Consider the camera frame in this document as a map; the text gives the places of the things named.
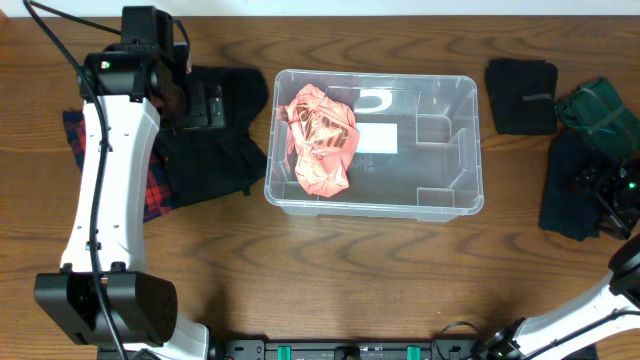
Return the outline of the dark navy shirt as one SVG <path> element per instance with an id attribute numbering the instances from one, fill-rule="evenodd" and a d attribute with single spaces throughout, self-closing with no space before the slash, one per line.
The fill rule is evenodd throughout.
<path id="1" fill-rule="evenodd" d="M 613 162 L 591 149 L 582 135 L 563 129 L 552 141 L 538 225 L 542 230 L 559 233 L 582 242 L 598 238 L 600 207 L 591 192 L 576 190 L 574 183 L 590 166 L 607 168 Z"/>

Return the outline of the dark green shirt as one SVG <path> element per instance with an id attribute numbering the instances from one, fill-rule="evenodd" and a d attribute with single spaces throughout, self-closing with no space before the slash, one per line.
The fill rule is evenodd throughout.
<path id="1" fill-rule="evenodd" d="M 613 160 L 639 152 L 639 118 L 607 78 L 585 83 L 556 104 L 559 120 L 584 142 Z"/>

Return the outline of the pink shirt with gold letters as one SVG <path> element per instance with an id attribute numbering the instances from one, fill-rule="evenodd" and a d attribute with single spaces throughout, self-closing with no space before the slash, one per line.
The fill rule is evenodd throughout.
<path id="1" fill-rule="evenodd" d="M 347 170 L 360 140 L 351 108 L 307 84 L 284 111 L 287 152 L 297 155 L 294 173 L 303 190 L 332 197 L 347 189 Z"/>

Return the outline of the black shirt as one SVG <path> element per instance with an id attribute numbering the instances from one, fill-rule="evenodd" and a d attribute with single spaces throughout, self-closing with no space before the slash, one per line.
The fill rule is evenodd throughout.
<path id="1" fill-rule="evenodd" d="M 485 69 L 485 83 L 496 132 L 555 134 L 557 81 L 557 67 L 545 60 L 490 60 Z"/>

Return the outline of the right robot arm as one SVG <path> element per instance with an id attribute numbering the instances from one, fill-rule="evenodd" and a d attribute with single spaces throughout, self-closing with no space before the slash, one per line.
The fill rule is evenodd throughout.
<path id="1" fill-rule="evenodd" d="M 611 234 L 627 234 L 622 215 L 639 216 L 639 160 L 594 163 L 572 189 L 597 200 Z M 478 347 L 475 359 L 563 359 L 604 338 L 639 327 L 639 238 L 627 240 L 594 287 L 541 316 L 521 318 Z"/>

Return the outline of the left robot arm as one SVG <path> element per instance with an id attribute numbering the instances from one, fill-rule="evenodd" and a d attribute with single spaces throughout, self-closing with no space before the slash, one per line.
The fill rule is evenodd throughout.
<path id="1" fill-rule="evenodd" d="M 185 110 L 190 45 L 152 6 L 122 11 L 119 42 L 74 64 L 85 155 L 73 230 L 59 269 L 36 277 L 38 305 L 101 359 L 220 359 L 209 329 L 178 310 L 175 286 L 147 273 L 149 161 L 164 120 Z"/>

